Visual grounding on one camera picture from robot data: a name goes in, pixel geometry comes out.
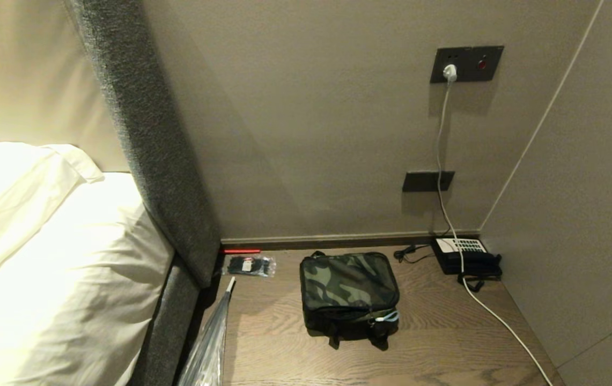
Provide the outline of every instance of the umbrella tip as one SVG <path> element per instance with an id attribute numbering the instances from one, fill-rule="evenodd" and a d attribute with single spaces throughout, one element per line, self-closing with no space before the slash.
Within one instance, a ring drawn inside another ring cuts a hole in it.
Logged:
<path id="1" fill-rule="evenodd" d="M 232 291 L 232 288 L 234 287 L 234 283 L 236 282 L 237 282 L 237 279 L 234 276 L 232 276 L 232 279 L 230 280 L 230 285 L 227 286 L 227 292 Z"/>

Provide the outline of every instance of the umbrella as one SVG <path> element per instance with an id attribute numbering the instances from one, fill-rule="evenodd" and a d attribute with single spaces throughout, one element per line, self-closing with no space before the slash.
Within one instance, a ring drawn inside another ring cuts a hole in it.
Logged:
<path id="1" fill-rule="evenodd" d="M 235 278 L 230 280 L 225 295 L 213 311 L 200 338 L 194 343 L 184 370 L 179 376 L 178 386 L 221 386 L 222 361 L 225 355 L 225 333 L 227 332 L 227 311 Z"/>

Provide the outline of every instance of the beige wall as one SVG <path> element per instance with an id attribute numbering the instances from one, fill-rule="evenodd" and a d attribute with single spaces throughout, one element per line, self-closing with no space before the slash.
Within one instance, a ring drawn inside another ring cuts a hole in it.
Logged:
<path id="1" fill-rule="evenodd" d="M 475 231 L 549 102 L 594 2 L 144 1 L 225 240 L 443 230 L 436 49 L 504 44 L 491 83 L 453 88 L 446 195 Z"/>
<path id="2" fill-rule="evenodd" d="M 61 0 L 0 0 L 0 141 L 74 144 L 105 171 L 127 170 Z"/>
<path id="3" fill-rule="evenodd" d="M 612 384 L 612 0 L 482 239 L 566 384 Z"/>

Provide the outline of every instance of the camouflage bag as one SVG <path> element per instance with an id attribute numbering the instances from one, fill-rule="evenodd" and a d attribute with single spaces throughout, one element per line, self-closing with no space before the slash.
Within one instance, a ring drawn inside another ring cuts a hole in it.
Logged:
<path id="1" fill-rule="evenodd" d="M 310 335 L 368 338 L 380 349 L 399 327 L 399 287 L 384 254 L 326 256 L 316 251 L 301 262 L 301 300 Z"/>

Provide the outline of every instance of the black telephone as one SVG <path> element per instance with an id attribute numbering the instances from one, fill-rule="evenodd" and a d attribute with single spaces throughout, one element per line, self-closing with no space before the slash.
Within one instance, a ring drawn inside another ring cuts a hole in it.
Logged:
<path id="1" fill-rule="evenodd" d="M 463 262 L 465 269 L 461 273 L 461 256 L 458 248 L 463 252 Z M 434 239 L 432 249 L 437 257 L 437 261 L 444 274 L 458 274 L 458 283 L 466 281 L 476 281 L 477 285 L 468 284 L 468 288 L 473 292 L 480 291 L 484 286 L 485 279 L 501 279 L 502 269 L 499 262 L 502 261 L 501 255 L 494 256 L 487 252 L 479 240 L 473 239 Z"/>

